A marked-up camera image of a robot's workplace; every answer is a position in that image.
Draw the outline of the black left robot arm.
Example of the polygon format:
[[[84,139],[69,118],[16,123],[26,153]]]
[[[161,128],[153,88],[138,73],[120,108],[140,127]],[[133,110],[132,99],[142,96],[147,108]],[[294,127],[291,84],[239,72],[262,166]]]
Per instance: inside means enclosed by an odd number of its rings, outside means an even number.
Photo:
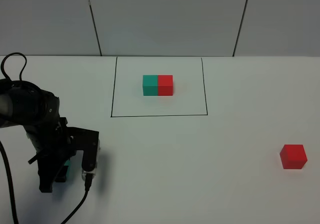
[[[66,118],[60,117],[60,100],[27,81],[0,82],[0,124],[21,125],[36,152],[28,163],[37,163],[39,189],[51,193],[65,163],[75,154]]]

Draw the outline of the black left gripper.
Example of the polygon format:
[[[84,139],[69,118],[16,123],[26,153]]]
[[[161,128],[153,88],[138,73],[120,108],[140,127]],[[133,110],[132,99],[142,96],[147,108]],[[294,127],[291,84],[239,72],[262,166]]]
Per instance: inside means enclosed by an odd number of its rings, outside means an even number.
[[[52,192],[54,182],[66,182],[66,170],[70,166],[70,158],[75,151],[70,145],[65,117],[32,120],[25,126],[28,139],[33,144],[36,154],[28,164],[37,162],[39,175],[39,189],[41,192]]]

